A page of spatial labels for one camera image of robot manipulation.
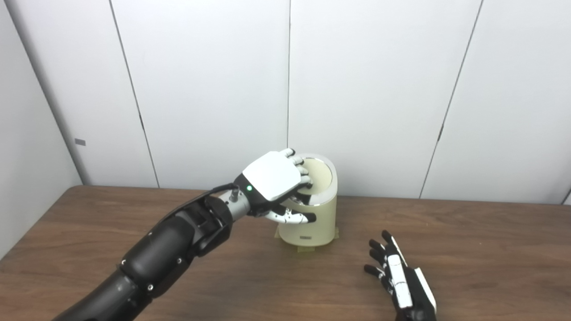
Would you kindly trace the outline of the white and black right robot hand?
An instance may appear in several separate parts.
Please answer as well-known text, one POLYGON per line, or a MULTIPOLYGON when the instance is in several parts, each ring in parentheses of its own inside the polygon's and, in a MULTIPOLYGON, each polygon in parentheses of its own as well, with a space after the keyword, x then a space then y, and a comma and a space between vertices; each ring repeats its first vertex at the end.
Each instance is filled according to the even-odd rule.
POLYGON ((386 242, 369 240, 369 256, 379 266, 364 265, 364 271, 379 280, 391 296, 396 321, 435 321, 437 303, 421 268, 412 268, 387 230, 381 232, 386 242))

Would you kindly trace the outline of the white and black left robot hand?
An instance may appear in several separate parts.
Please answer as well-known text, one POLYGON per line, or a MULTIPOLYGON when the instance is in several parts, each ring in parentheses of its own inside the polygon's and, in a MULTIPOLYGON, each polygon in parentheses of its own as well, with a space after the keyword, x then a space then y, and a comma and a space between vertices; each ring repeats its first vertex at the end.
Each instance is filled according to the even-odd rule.
POLYGON ((314 184, 303 164, 304 159, 296 156, 291 148, 268 152, 250 163, 234 180, 237 201, 245 206, 231 210, 233 218, 263 217, 281 224, 316 222, 316 214, 302 213, 283 205, 300 189, 310 189, 314 184))

